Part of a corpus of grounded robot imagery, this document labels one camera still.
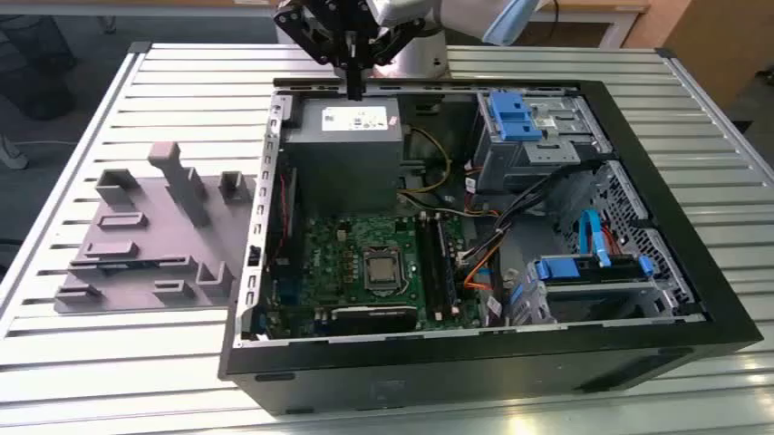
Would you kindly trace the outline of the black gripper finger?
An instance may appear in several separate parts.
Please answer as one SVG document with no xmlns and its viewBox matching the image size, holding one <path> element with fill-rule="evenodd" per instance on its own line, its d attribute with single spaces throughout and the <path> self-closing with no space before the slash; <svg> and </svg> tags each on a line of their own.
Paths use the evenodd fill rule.
<svg viewBox="0 0 774 435">
<path fill-rule="evenodd" d="M 357 100 L 357 72 L 350 70 L 346 32 L 337 4 L 281 4 L 274 22 L 319 64 L 331 64 L 346 81 L 347 98 Z"/>
<path fill-rule="evenodd" d="M 410 41 L 419 35 L 425 27 L 425 19 L 417 18 L 389 28 L 379 35 L 381 27 L 374 19 L 355 31 L 355 99 L 363 98 L 366 91 L 366 71 L 375 65 L 390 63 Z"/>
</svg>

